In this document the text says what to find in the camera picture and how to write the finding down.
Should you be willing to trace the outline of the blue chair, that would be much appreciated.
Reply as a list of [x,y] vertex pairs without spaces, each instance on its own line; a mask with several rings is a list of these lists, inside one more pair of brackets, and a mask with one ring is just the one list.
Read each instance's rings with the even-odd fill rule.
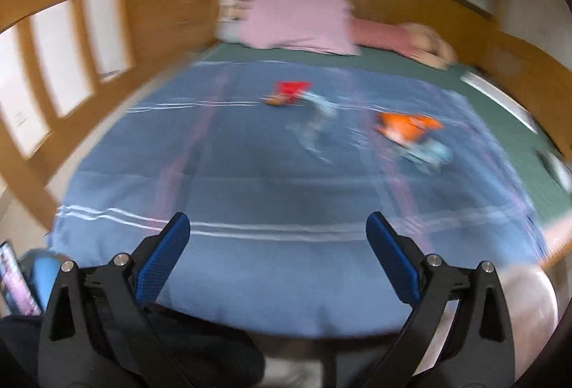
[[20,270],[42,311],[48,307],[61,264],[62,260],[50,250],[29,250],[19,259]]

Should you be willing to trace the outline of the light blue face mask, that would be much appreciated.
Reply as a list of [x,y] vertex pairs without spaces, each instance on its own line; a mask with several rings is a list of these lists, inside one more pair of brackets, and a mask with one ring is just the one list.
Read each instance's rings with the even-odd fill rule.
[[453,159],[453,151],[433,138],[402,146],[399,155],[426,174],[440,172]]

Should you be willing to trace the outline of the green bed mattress cover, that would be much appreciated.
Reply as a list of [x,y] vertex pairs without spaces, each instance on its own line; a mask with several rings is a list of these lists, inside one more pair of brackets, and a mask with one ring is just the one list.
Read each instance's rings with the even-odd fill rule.
[[202,61],[281,61],[328,68],[357,68],[381,74],[423,80],[463,95],[486,123],[520,175],[537,210],[540,223],[549,227],[571,218],[571,198],[552,180],[537,157],[550,150],[552,142],[542,131],[530,131],[499,104],[462,80],[470,68],[455,64],[446,70],[425,67],[392,52],[363,48],[358,56],[319,55],[290,50],[256,50],[238,44],[220,43],[200,55]]

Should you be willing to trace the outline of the orange snack bag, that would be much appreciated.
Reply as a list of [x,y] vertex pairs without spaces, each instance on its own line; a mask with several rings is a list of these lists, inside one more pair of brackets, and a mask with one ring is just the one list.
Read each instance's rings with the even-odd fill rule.
[[375,130],[400,146],[418,143],[431,132],[443,128],[444,124],[429,116],[389,112],[376,114]]

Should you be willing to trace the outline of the blue striped blanket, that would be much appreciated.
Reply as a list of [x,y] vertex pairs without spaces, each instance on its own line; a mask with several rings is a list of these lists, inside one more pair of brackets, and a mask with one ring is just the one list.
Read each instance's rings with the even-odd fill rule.
[[[308,108],[262,102],[278,81],[308,81],[337,105],[319,142],[331,164],[289,128]],[[378,112],[439,120],[423,140],[452,161],[420,171],[375,130]],[[376,211],[454,266],[533,263],[546,250],[507,154],[461,95],[281,62],[196,64],[130,108],[79,164],[48,242],[97,266],[185,213],[191,238],[163,306],[260,333],[362,337],[394,332],[409,313],[366,240]]]

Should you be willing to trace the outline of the white flat board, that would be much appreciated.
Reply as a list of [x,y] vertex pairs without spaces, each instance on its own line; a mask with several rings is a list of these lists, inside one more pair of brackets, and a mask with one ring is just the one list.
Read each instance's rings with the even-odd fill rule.
[[530,112],[524,108],[523,105],[520,105],[516,99],[513,99],[513,97],[510,97],[509,94],[501,91],[500,88],[493,85],[493,83],[483,78],[479,74],[470,71],[464,73],[460,80],[462,80],[466,85],[472,87],[479,93],[485,95],[487,98],[490,98],[490,100],[510,113],[529,131],[538,133],[537,124],[535,123],[534,117],[532,117]]

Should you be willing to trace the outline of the clear plastic wrapper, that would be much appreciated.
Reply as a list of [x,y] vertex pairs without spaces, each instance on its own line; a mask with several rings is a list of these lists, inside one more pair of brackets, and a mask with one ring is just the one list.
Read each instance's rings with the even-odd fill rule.
[[301,147],[319,161],[331,164],[319,148],[322,136],[327,133],[337,118],[337,105],[320,94],[303,91],[287,101],[289,106],[302,106],[309,109],[303,122],[292,124],[289,128],[296,134]]

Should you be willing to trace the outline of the red snack wrapper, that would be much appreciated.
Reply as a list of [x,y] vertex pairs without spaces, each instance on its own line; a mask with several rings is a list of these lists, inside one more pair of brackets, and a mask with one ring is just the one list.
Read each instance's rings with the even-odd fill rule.
[[310,91],[308,81],[278,81],[274,91],[262,98],[262,102],[271,106],[287,106],[305,98]]

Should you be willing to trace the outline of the striped plush doll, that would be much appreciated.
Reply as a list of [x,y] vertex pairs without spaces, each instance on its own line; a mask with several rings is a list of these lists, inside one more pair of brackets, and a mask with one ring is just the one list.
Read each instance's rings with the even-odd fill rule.
[[429,68],[446,70],[458,61],[452,46],[425,25],[390,25],[353,18],[349,28],[357,45],[390,51]]

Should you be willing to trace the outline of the pink pillow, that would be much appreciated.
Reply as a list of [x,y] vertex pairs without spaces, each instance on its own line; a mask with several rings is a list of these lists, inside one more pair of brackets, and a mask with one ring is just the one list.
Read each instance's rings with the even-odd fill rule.
[[358,56],[346,0],[241,0],[241,17],[221,21],[216,37],[252,49]]

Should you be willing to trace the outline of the wooden bed frame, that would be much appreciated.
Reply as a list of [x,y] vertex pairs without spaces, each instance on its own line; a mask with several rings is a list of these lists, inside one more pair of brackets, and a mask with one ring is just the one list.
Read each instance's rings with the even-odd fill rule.
[[[553,138],[571,152],[571,73],[540,48],[504,33],[498,17],[480,14],[457,0],[350,0],[359,16],[390,22],[417,21],[442,31],[466,64],[493,74]],[[57,5],[69,8],[72,57],[87,94],[68,110],[56,106],[49,73],[40,58],[33,18]],[[1,0],[1,28],[13,31],[32,104],[45,132],[30,152],[15,133],[1,129],[1,175],[12,194],[42,227],[49,228],[56,201],[49,180],[110,112],[157,72],[214,41],[217,0],[117,0],[119,49],[126,68],[104,79],[96,68],[95,40],[86,0]]]

